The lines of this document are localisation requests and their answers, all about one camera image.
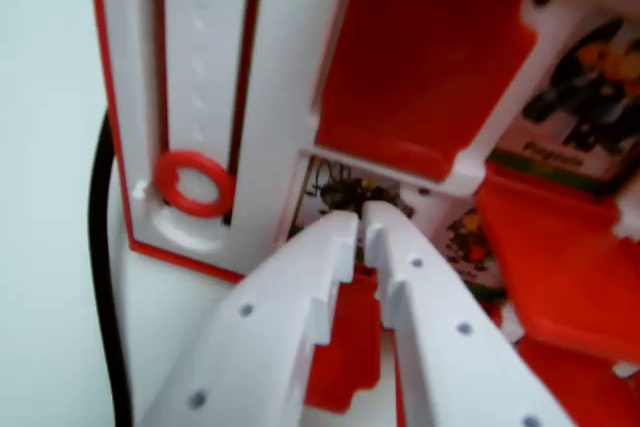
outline sticker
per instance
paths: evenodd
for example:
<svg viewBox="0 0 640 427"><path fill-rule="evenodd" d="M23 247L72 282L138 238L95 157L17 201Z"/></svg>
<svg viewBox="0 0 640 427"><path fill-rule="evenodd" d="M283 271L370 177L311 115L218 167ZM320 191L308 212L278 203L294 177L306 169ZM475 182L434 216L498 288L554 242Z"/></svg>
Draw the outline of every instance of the sticker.
<svg viewBox="0 0 640 427"><path fill-rule="evenodd" d="M454 204L433 244L479 299L501 298L504 282L473 201Z"/></svg>
<svg viewBox="0 0 640 427"><path fill-rule="evenodd" d="M309 159L307 173L298 197L298 204L289 229L294 236L332 210L355 212L362 218L362 208L368 200L381 200L398 207L408 217L413 209L400 198L398 181L320 157ZM362 225L358 233L356 260L362 261Z"/></svg>
<svg viewBox="0 0 640 427"><path fill-rule="evenodd" d="M490 158L609 194L640 162L640 28L601 14L588 24Z"/></svg>

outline red plastic platform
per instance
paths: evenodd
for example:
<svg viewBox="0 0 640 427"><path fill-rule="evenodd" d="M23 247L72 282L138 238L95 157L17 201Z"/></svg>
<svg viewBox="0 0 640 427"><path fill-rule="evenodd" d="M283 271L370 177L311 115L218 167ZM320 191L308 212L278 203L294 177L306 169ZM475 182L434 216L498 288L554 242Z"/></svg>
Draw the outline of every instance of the red plastic platform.
<svg viewBox="0 0 640 427"><path fill-rule="evenodd" d="M613 236L613 203L489 172L478 209L520 321L536 339L640 363L640 246Z"/></svg>
<svg viewBox="0 0 640 427"><path fill-rule="evenodd" d="M640 397L611 363L543 345L529 337L518 352L582 427L640 425Z"/></svg>
<svg viewBox="0 0 640 427"><path fill-rule="evenodd" d="M375 271L356 267L340 284L331 343L315 349L305 403L342 414L354 394L380 380L380 304Z"/></svg>
<svg viewBox="0 0 640 427"><path fill-rule="evenodd" d="M522 1L350 0L316 143L444 179L535 44Z"/></svg>

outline picture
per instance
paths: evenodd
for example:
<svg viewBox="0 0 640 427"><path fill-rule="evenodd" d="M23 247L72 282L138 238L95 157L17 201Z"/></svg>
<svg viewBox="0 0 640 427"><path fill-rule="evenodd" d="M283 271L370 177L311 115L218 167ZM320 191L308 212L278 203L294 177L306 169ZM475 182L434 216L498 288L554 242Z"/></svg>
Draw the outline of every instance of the picture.
<svg viewBox="0 0 640 427"><path fill-rule="evenodd" d="M490 158L608 195L638 166L639 136L640 29L600 16L560 58Z"/></svg>

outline red plastic ring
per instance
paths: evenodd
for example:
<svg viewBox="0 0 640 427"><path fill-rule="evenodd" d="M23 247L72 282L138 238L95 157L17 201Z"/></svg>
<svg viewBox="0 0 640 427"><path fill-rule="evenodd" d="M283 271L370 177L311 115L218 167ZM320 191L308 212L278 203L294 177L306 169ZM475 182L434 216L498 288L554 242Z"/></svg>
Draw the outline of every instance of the red plastic ring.
<svg viewBox="0 0 640 427"><path fill-rule="evenodd" d="M204 203L190 199L178 190L178 169L195 169L209 177L218 188L218 198ZM200 152L176 150L160 157L153 181L162 196L175 208L197 217L219 217L233 206L234 179L216 161Z"/></svg>

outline black cable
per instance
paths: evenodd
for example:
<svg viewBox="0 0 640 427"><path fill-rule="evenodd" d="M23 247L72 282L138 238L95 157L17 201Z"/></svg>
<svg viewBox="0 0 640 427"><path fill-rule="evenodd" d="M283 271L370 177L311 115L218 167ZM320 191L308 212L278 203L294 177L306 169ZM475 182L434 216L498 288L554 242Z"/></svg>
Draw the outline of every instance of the black cable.
<svg viewBox="0 0 640 427"><path fill-rule="evenodd" d="M91 173L88 218L89 251L98 322L100 323L102 346L111 384L115 425L116 427L133 427L131 390L113 295L107 233L109 181L114 158L109 116L105 114Z"/></svg>

